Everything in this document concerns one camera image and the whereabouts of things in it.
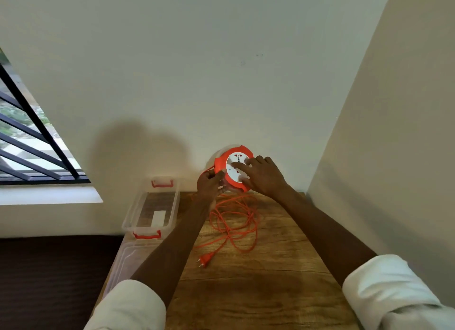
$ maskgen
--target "sleeve cuff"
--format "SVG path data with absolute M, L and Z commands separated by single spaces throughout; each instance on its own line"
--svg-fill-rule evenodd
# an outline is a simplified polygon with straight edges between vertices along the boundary
M 343 283 L 343 293 L 366 330 L 376 330 L 383 317 L 398 308 L 441 305 L 425 283 L 394 254 L 370 259 Z
M 163 330 L 166 306 L 145 284 L 121 281 L 95 308 L 84 330 L 151 329 Z

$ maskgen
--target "red handle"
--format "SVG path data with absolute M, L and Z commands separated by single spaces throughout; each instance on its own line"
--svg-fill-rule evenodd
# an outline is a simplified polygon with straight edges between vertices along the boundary
M 151 181 L 151 185 L 152 185 L 153 187 L 174 187 L 174 180 L 171 180 L 171 183 L 170 183 L 169 185 L 155 185 L 155 184 L 153 183 L 153 180 L 152 180 L 152 181 Z
M 133 235 L 136 239 L 160 239 L 161 238 L 161 231 L 158 230 L 156 231 L 158 234 L 157 235 L 137 235 L 136 233 L 133 232 Z

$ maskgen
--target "forearm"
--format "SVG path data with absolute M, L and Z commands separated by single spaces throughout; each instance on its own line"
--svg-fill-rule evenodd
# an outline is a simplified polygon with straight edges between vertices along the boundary
M 188 256 L 207 218 L 211 202 L 211 199 L 197 196 L 179 225 L 131 277 L 155 291 L 166 308 L 171 302 Z
M 305 233 L 340 285 L 351 272 L 376 256 L 355 235 L 291 187 L 281 190 L 275 200 Z

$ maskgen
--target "metal railing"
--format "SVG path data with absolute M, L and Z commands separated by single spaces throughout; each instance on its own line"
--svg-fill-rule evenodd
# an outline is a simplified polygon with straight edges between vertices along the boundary
M 3 140 L 6 143 L 27 151 L 28 153 L 33 154 L 43 160 L 53 163 L 62 169 L 61 172 L 50 171 L 46 168 L 43 168 L 42 166 L 38 166 L 28 160 L 0 149 L 0 172 L 7 174 L 0 175 L 0 185 L 90 183 L 90 180 L 87 178 L 85 173 L 82 171 L 78 172 L 68 160 L 65 153 L 60 149 L 52 135 L 47 130 L 46 126 L 35 113 L 22 92 L 14 83 L 11 76 L 7 73 L 1 64 L 0 79 L 2 79 L 3 83 L 13 95 L 13 97 L 11 97 L 3 92 L 0 92 L 0 98 L 10 105 L 24 111 L 39 132 L 2 113 L 0 113 L 0 121 L 11 125 L 12 127 L 30 135 L 31 137 L 48 143 L 59 159 L 56 159 L 42 151 L 32 148 L 29 145 L 22 143 L 13 137 L 9 137 L 2 132 L 0 132 L 0 140 Z M 32 169 L 34 172 L 20 172 L 14 170 L 10 168 L 10 166 L 5 163 L 1 157 L 19 163 L 22 166 Z

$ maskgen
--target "white sleeve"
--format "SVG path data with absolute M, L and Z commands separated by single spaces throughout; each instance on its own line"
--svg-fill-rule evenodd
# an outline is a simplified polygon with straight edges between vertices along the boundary
M 121 281 L 95 308 L 84 330 L 164 330 L 166 306 L 145 284 Z
M 343 293 L 365 330 L 452 329 L 455 310 L 394 254 L 377 256 L 354 270 Z

